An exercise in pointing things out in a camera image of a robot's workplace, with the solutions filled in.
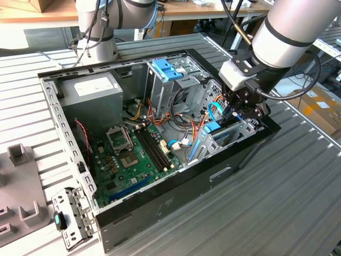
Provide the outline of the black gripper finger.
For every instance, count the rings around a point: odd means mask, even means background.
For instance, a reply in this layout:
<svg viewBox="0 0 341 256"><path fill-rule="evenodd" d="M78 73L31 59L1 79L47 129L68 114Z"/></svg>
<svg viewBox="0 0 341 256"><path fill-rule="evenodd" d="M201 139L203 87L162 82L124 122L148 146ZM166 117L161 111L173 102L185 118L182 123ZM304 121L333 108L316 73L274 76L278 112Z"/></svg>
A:
<svg viewBox="0 0 341 256"><path fill-rule="evenodd" d="M224 120L228 121L232 115L232 107L236 99L236 92L226 89L224 99L226 101L226 107L223 112Z"/></svg>
<svg viewBox="0 0 341 256"><path fill-rule="evenodd" d="M252 106L243 106L236 113L242 119L262 119L270 113L270 108L265 102L262 102Z"/></svg>

